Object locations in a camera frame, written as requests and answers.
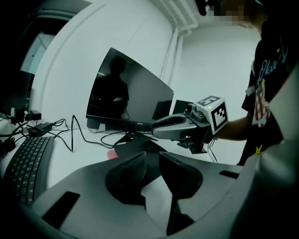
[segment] curved black monitor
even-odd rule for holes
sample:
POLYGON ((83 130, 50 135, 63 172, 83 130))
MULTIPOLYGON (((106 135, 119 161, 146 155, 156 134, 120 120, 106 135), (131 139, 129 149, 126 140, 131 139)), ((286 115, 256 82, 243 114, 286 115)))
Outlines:
POLYGON ((93 84, 86 117, 89 128, 132 125, 146 131, 169 115, 173 90, 125 54, 110 48, 93 84))

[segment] yellow star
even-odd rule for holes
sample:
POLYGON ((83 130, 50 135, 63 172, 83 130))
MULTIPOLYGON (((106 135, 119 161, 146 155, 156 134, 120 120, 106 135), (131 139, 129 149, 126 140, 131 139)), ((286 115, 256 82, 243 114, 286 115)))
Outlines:
POLYGON ((262 152, 261 152, 262 146, 263 145, 261 145, 259 148, 256 147, 256 153, 254 155, 261 155, 262 154, 262 152))

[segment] pink object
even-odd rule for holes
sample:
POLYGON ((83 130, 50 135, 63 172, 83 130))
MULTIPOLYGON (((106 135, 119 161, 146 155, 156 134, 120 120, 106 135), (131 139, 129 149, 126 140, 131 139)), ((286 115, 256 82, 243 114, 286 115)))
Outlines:
POLYGON ((107 153, 108 159, 115 159, 118 158, 118 155, 116 154, 116 151, 114 149, 111 149, 107 153))

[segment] black rectangular slot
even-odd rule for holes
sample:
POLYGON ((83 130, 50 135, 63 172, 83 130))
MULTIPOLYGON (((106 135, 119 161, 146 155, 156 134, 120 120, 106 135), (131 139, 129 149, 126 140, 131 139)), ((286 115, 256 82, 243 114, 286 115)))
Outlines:
POLYGON ((77 193, 64 193, 63 196, 46 212, 43 216, 43 220, 56 229, 59 229, 79 197, 80 194, 77 193))
POLYGON ((226 177, 231 177, 231 178, 235 178, 237 179, 239 174, 238 173, 234 173, 234 172, 229 172, 226 170, 221 171, 219 174, 226 176, 226 177))

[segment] dark screen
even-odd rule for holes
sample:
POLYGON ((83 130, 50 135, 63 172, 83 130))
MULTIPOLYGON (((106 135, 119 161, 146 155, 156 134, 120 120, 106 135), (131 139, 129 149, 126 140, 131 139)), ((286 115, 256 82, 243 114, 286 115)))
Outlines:
POLYGON ((97 74, 87 115, 151 124, 169 115, 173 91, 154 74, 111 48, 97 74))

